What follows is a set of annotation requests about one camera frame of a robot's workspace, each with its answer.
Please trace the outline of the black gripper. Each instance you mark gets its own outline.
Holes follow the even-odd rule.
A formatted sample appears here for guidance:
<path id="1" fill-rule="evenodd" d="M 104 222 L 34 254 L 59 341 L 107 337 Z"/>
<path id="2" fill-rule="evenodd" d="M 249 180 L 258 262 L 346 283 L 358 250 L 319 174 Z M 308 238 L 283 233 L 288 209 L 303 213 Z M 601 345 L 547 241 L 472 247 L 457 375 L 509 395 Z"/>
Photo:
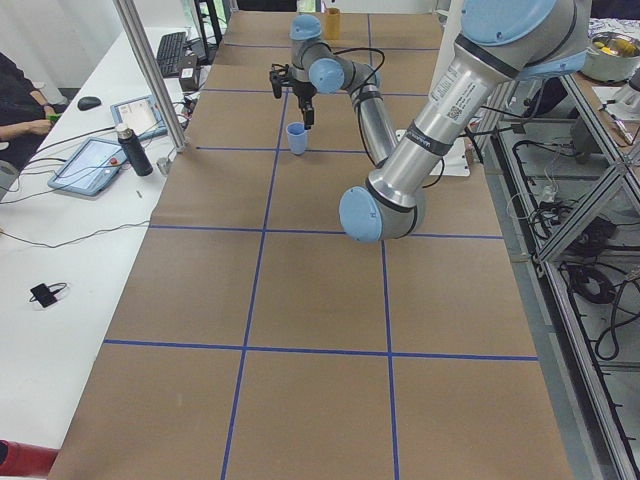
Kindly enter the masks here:
<path id="1" fill-rule="evenodd" d="M 298 99 L 298 108 L 303 111 L 304 129 L 310 130 L 315 123 L 315 110 L 313 109 L 315 86 L 310 82 L 293 80 L 292 90 Z"/>

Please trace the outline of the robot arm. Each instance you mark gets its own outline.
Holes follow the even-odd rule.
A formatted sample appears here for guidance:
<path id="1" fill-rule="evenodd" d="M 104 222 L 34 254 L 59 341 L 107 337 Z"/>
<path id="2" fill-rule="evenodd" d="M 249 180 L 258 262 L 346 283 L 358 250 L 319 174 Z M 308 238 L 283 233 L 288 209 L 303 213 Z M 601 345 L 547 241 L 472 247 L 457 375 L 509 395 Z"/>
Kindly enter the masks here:
<path id="1" fill-rule="evenodd" d="M 582 68 L 588 1 L 466 1 L 454 57 L 402 138 L 391 137 L 361 186 L 339 204 L 341 225 L 360 242 L 402 238 L 425 214 L 423 183 L 502 83 Z"/>
<path id="2" fill-rule="evenodd" d="M 344 91 L 351 100 L 365 152 L 375 166 L 381 166 L 398 140 L 379 90 L 377 70 L 334 52 L 322 37 L 320 20 L 313 15 L 294 17 L 290 39 L 291 64 L 285 67 L 284 80 L 298 99 L 304 128 L 314 125 L 316 94 Z"/>

